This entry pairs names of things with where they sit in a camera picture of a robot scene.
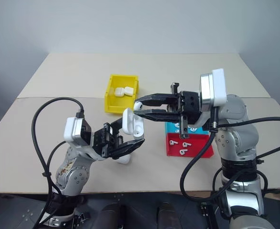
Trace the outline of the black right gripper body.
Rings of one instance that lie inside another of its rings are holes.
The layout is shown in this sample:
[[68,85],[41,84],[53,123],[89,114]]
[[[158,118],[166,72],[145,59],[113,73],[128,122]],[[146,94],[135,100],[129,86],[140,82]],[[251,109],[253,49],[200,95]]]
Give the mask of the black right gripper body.
[[188,125],[193,125],[200,117],[200,102],[197,92],[180,91],[179,83],[172,83],[171,93],[177,97],[175,104],[168,105],[168,111],[178,113],[180,138],[189,137]]

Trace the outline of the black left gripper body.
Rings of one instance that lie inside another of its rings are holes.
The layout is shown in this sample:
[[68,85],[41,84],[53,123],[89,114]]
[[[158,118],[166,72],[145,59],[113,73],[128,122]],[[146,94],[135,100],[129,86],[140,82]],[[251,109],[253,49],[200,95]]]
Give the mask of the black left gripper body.
[[93,132],[91,126],[82,119],[82,156],[85,158],[110,158],[111,150],[123,144],[123,136],[110,133],[110,124],[104,123],[102,128]]

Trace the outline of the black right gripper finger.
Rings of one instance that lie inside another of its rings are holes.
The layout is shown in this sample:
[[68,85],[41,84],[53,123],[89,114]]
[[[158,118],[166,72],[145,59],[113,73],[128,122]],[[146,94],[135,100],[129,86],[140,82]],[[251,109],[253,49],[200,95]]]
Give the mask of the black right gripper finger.
[[140,97],[135,100],[135,103],[140,102],[144,106],[161,106],[177,104],[178,95],[174,94],[150,94]]
[[163,109],[148,109],[134,111],[135,115],[155,122],[179,122],[178,113],[167,112]]

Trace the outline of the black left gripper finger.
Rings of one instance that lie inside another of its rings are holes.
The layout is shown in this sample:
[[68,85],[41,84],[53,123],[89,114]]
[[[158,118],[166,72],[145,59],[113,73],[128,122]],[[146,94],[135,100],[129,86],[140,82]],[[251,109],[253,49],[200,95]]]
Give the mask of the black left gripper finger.
[[135,151],[137,148],[139,148],[143,143],[145,139],[136,139],[132,141],[127,141],[118,147],[116,147],[114,150],[111,150],[111,158],[114,160],[119,159],[122,156],[128,155]]
[[122,128],[122,118],[119,118],[110,124],[110,133],[112,135],[118,135]]

